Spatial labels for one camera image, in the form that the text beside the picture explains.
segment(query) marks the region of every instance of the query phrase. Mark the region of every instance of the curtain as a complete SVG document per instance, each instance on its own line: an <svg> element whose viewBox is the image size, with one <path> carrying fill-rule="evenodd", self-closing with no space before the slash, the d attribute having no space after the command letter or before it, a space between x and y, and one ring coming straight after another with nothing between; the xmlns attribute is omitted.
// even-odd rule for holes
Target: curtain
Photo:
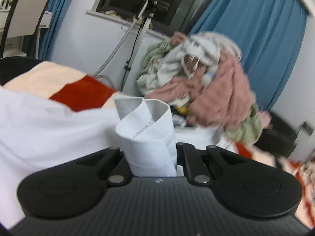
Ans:
<svg viewBox="0 0 315 236"><path fill-rule="evenodd" d="M50 26L41 37L38 58L48 60L54 40L72 0L50 0L48 11L53 12Z"/></svg>
<svg viewBox="0 0 315 236"><path fill-rule="evenodd" d="M300 0L212 0L190 34L215 31L235 41L257 103L270 109L296 62L307 14Z"/></svg>

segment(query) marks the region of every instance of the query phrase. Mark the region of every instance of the chair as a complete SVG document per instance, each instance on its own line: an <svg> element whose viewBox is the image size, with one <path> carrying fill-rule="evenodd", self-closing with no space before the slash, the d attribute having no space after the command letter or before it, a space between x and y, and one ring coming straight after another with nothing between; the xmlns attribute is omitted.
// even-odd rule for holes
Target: chair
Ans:
<svg viewBox="0 0 315 236"><path fill-rule="evenodd" d="M13 0L5 22L0 44L0 58L9 56L33 56L34 38L49 0ZM5 50L7 38L31 35L27 54L18 49Z"/></svg>

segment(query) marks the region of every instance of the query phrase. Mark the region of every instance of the white desk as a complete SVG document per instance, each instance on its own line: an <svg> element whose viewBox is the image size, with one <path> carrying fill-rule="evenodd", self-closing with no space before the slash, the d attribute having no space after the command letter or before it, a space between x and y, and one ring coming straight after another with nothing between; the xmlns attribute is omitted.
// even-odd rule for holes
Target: white desk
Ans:
<svg viewBox="0 0 315 236"><path fill-rule="evenodd" d="M7 10L0 10L0 32L3 32L5 22L7 20L7 15L9 13L9 9ZM37 38L36 38L36 52L35 52L35 57L38 58L38 49L39 49L39 37L40 37L40 29L42 28L49 28L51 19L53 17L52 12L45 11L43 18L39 24L39 29L37 33Z"/></svg>

